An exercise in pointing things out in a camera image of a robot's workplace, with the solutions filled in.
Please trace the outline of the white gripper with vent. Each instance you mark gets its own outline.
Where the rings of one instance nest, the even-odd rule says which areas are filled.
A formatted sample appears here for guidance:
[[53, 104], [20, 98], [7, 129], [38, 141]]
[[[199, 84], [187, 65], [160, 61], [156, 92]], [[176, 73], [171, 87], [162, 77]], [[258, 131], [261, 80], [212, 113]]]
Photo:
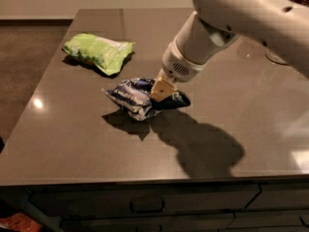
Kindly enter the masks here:
[[152, 87], [150, 98], [161, 102], [177, 91], [178, 82], [188, 82], [200, 73], [205, 64], [195, 64], [186, 59], [178, 49], [175, 41], [169, 43], [162, 57], [161, 70]]

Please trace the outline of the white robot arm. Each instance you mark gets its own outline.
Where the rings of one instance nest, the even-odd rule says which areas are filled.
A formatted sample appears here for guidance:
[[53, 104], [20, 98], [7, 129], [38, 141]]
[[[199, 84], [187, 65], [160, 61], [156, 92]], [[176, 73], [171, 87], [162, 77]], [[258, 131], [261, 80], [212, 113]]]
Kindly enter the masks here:
[[162, 57], [151, 98], [160, 102], [239, 36], [254, 40], [303, 75], [309, 72], [309, 8], [290, 0], [193, 0], [194, 11]]

